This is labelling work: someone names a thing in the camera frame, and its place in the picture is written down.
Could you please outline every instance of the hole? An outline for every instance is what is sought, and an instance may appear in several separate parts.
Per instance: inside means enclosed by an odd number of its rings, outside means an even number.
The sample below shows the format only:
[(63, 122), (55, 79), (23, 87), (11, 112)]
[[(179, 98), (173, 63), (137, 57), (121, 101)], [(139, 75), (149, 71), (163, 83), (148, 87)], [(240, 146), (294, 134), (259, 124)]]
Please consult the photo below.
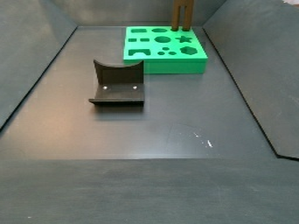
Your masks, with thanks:
[(180, 36), (180, 37), (176, 38), (176, 39), (180, 40), (180, 43), (184, 43), (184, 42), (191, 43), (191, 42), (192, 42), (192, 38), (187, 38), (187, 37), (184, 37), (184, 36)]
[(193, 55), (195, 53), (197, 53), (197, 50), (193, 47), (185, 46), (181, 48), (181, 53)]
[(157, 38), (155, 38), (153, 39), (157, 43), (168, 43), (168, 42), (171, 42), (171, 39), (169, 38), (167, 38), (167, 37), (157, 37)]
[(139, 32), (147, 32), (145, 29), (132, 29), (131, 30), (132, 33), (139, 33)]
[(161, 28), (156, 28), (156, 29), (152, 29), (152, 32), (167, 32), (167, 30)]
[(136, 53), (143, 53), (144, 55), (151, 55), (151, 50), (149, 49), (132, 49), (128, 50), (128, 56), (133, 56)]

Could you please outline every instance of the curved black piece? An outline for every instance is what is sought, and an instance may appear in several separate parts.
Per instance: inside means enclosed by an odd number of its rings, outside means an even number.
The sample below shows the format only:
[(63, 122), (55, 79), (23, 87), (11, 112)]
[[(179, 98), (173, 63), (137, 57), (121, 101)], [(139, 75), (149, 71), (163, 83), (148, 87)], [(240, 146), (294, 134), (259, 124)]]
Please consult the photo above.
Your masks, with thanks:
[(132, 66), (109, 66), (93, 60), (97, 93), (93, 104), (144, 103), (144, 62)]

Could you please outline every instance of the small hole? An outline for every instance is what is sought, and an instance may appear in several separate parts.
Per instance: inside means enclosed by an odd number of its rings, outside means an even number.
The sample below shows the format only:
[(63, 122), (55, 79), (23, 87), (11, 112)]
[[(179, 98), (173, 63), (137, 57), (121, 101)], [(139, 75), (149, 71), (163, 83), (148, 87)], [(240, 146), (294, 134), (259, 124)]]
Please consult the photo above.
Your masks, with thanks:
[(145, 32), (145, 29), (133, 29), (131, 30), (132, 33)]
[(152, 29), (152, 32), (167, 32), (167, 30), (161, 28), (156, 28), (156, 29)]

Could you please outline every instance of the wooden stick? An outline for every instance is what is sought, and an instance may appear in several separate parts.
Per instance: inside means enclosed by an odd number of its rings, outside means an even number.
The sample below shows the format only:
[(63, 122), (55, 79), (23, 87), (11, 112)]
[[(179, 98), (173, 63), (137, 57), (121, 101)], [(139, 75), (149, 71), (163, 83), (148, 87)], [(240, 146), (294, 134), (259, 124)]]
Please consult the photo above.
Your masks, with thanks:
[(192, 6), (193, 0), (173, 0), (172, 5), (172, 31), (179, 30), (180, 8), (184, 7), (184, 18), (181, 29), (187, 32), (192, 27)]

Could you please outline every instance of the green shape sorter block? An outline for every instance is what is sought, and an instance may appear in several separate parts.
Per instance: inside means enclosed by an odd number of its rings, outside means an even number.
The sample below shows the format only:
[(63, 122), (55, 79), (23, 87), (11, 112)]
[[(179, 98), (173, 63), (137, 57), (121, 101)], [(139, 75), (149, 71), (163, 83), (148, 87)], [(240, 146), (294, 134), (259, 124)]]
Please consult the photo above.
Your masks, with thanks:
[(208, 56), (192, 30), (131, 26), (125, 28), (124, 62), (140, 60), (145, 74), (203, 74)]

